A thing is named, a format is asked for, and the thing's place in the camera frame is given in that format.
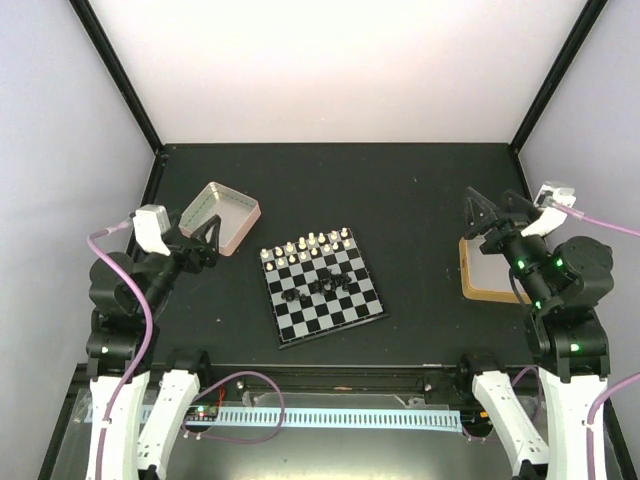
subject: chess board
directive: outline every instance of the chess board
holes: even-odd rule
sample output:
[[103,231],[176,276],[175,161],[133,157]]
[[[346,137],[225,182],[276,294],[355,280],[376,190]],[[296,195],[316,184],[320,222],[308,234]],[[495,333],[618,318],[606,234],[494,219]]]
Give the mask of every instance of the chess board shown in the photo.
[[[296,240],[259,253],[280,348],[387,316],[352,231],[324,233],[322,244],[316,235],[304,248]],[[348,287],[312,293],[314,282],[340,274]],[[287,302],[283,292],[293,289],[299,299]]]

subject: white enclosure wall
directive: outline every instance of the white enclosure wall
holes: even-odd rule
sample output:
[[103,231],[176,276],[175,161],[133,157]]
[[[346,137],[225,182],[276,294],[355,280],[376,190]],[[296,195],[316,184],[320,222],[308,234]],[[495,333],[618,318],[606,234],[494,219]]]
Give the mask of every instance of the white enclosure wall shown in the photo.
[[86,361],[85,237],[135,209],[153,155],[66,0],[4,2],[0,66],[0,478],[32,480]]
[[[522,154],[531,188],[562,180],[576,208],[640,228],[640,2],[609,2],[558,87]],[[568,219],[553,239],[593,236],[613,248],[616,286],[598,307],[611,344],[613,375],[640,370],[640,239]],[[640,469],[640,385],[614,397],[629,451]]]
[[585,0],[92,0],[160,138],[509,142]]

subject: purple cable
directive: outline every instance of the purple cable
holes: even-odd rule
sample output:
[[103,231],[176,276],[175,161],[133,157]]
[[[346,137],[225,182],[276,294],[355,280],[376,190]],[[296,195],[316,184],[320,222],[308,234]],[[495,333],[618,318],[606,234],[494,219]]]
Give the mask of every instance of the purple cable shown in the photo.
[[[144,337],[142,338],[142,343],[140,344],[140,349],[138,350],[137,355],[134,357],[133,361],[129,365],[129,368],[124,372],[120,382],[116,386],[113,394],[111,395],[111,399],[107,402],[107,407],[104,411],[104,416],[102,417],[103,422],[110,422],[111,411],[113,410],[113,406],[116,403],[118,395],[122,390],[122,387],[129,381],[129,378],[133,375],[133,372],[138,367],[140,362],[142,361],[142,357],[144,356],[147,348],[149,348],[149,343],[151,343],[151,333],[153,331],[153,317],[151,315],[151,308],[149,307],[149,303],[147,299],[144,297],[144,293],[140,290],[138,285],[133,281],[133,279],[125,272],[120,265],[118,265],[111,257],[109,257],[106,253],[104,253],[94,242],[96,238],[105,237],[107,235],[111,235],[114,232],[124,230],[125,228],[130,227],[132,224],[131,220],[125,220],[124,222],[119,223],[114,227],[109,227],[104,230],[100,230],[98,232],[92,233],[87,237],[87,243],[89,244],[89,248],[93,250],[93,252],[104,262],[106,263],[131,289],[133,294],[136,296],[138,302],[140,302],[140,306],[142,307],[142,311],[144,312],[144,320],[145,320],[145,331]],[[107,436],[107,427],[102,427],[100,430],[100,435],[98,437],[98,448],[96,451],[96,475],[95,480],[102,480],[102,460],[104,456],[104,444]]]
[[580,210],[576,210],[575,208],[567,207],[557,202],[554,202],[551,206],[556,210],[560,210],[561,212],[571,215],[572,217],[575,217],[579,220],[584,220],[585,222],[593,223],[594,225],[598,225],[600,227],[616,230],[617,232],[627,233],[629,235],[640,237],[640,231],[638,230],[633,230],[631,228],[625,228],[625,227],[621,227],[620,225],[615,225],[613,223],[607,223],[601,220],[597,220],[593,217],[589,217],[588,215],[585,215],[583,212],[581,212]]
[[[276,383],[273,380],[271,380],[266,375],[263,375],[262,373],[252,372],[252,371],[244,371],[244,372],[234,373],[232,375],[229,375],[228,377],[224,377],[222,380],[220,380],[220,381],[216,382],[215,384],[211,385],[209,388],[204,390],[202,393],[196,395],[194,397],[193,401],[195,402],[195,401],[200,400],[202,397],[204,397],[205,395],[208,395],[209,393],[214,391],[216,388],[220,388],[220,386],[224,385],[229,380],[233,380],[234,378],[238,378],[238,377],[244,377],[244,376],[247,376],[247,375],[250,375],[252,377],[258,377],[259,379],[264,380],[269,385],[271,385],[271,388],[273,388],[275,390],[275,392],[278,394],[278,399],[280,400],[280,418],[278,419],[278,424],[274,427],[273,431],[269,435],[266,435],[264,437],[254,438],[254,439],[249,439],[249,440],[245,440],[243,438],[231,438],[231,437],[221,437],[221,436],[217,436],[217,435],[206,435],[206,434],[202,434],[202,433],[194,434],[194,435],[196,435],[196,437],[198,437],[198,438],[207,438],[209,440],[221,440],[223,442],[229,442],[229,443],[238,443],[238,444],[241,444],[241,445],[255,445],[256,443],[262,443],[262,442],[266,442],[267,440],[271,440],[273,437],[275,437],[280,432],[280,429],[282,428],[282,422],[284,422],[284,415],[285,415],[284,397],[282,396],[282,392],[278,388],[278,385],[276,385]],[[186,421],[185,421],[185,423],[182,424],[182,431],[185,434],[185,438],[189,436],[189,433],[193,433],[193,432],[189,432],[187,430]]]
[[[542,383],[540,382],[540,376],[538,375],[538,367],[534,366],[534,365],[529,365],[527,367],[524,367],[522,370],[520,370],[520,372],[513,378],[513,380],[511,380],[511,386],[515,387],[518,382],[520,382],[520,380],[522,380],[522,377],[524,377],[527,373],[529,372],[534,372],[536,375],[536,380],[538,383],[538,404],[536,405],[536,410],[533,414],[533,419],[532,422],[535,423],[538,420],[538,417],[540,416],[540,411],[541,411],[541,404],[542,404]],[[464,428],[464,425],[462,426],[462,433],[465,437],[467,437],[469,439],[469,441],[481,441],[483,443],[488,442],[488,443],[499,443],[500,440],[496,440],[494,438],[488,438],[488,437],[474,437],[471,434],[469,434],[469,432],[467,431],[466,428]]]
[[[593,425],[593,422],[596,418],[596,413],[602,404],[606,402],[607,398],[609,398],[614,393],[619,392],[623,388],[628,387],[632,383],[640,380],[640,372],[634,373],[633,375],[628,376],[620,380],[618,383],[611,385],[604,392],[596,397],[589,409],[589,413],[587,414],[587,426]],[[590,428],[587,428],[587,470],[589,480],[596,480],[596,462],[595,462],[595,447],[593,444],[593,431]]]

